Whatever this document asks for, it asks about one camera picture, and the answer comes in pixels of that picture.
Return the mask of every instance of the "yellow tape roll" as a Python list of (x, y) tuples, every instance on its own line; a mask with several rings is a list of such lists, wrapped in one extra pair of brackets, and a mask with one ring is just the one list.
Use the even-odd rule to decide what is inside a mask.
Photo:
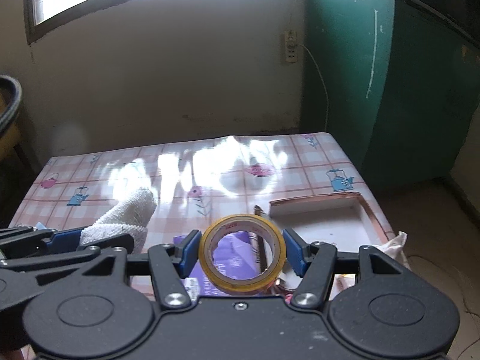
[[(230, 233), (253, 232), (267, 241), (272, 250), (273, 261), (268, 268), (247, 280), (237, 280), (221, 274), (213, 263), (213, 251), (218, 242)], [(282, 271), (287, 249), (280, 230), (270, 221), (251, 214), (230, 215), (219, 219), (205, 230), (200, 240), (198, 259), (210, 281), (230, 295), (254, 295), (272, 285)]]

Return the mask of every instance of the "green wall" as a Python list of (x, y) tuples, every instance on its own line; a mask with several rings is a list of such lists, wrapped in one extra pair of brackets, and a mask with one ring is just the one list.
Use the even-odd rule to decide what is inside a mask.
[[(361, 168), (369, 147), (385, 85), (394, 3), (395, 0), (307, 0), (306, 43), (320, 66), (330, 97), (328, 132), (357, 168)], [(304, 132), (322, 131), (326, 99), (308, 57), (304, 83), (300, 128)]]
[(398, 1), (390, 66), (361, 167), (380, 190), (447, 176), (480, 93), (480, 52), (440, 19)]
[[(478, 49), (403, 0), (307, 0), (306, 42), (327, 131), (370, 188), (448, 175), (480, 98)], [(322, 131), (325, 111), (307, 56), (302, 132)]]

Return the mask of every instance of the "electrical outlet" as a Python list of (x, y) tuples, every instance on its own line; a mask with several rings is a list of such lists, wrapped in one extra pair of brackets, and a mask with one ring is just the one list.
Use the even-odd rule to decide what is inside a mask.
[(297, 55), (297, 32), (294, 30), (287, 30), (284, 32), (285, 36), (285, 61), (298, 62)]

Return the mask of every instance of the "white cloth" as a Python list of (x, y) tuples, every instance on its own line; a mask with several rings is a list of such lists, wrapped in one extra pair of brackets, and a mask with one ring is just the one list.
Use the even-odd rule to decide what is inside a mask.
[(133, 237), (133, 253), (141, 253), (147, 238), (147, 224), (156, 208), (152, 191), (144, 187), (138, 188), (103, 214), (92, 226), (83, 229), (80, 245), (128, 233)]
[(399, 231), (398, 235), (383, 245), (374, 245), (378, 250), (381, 250), (388, 257), (400, 262), (399, 254), (402, 252), (405, 242), (407, 241), (407, 234)]

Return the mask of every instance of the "blue gripper pad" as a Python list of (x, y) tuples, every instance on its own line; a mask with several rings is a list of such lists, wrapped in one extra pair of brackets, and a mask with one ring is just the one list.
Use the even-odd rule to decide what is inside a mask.
[(285, 230), (283, 231), (283, 239), (286, 245), (286, 259), (289, 261), (295, 274), (303, 278), (309, 264), (303, 259), (302, 247), (297, 244), (292, 236)]
[(188, 277), (198, 260), (198, 247), (200, 246), (202, 233), (196, 230), (196, 234), (190, 239), (190, 241), (188, 241), (188, 238), (190, 238), (189, 236), (190, 234), (179, 245), (183, 246), (183, 253), (181, 261), (178, 264), (177, 272), (178, 276), (182, 279)]
[(64, 230), (55, 233), (51, 240), (46, 243), (49, 254), (66, 253), (76, 251), (80, 243), (80, 235), (84, 227)]

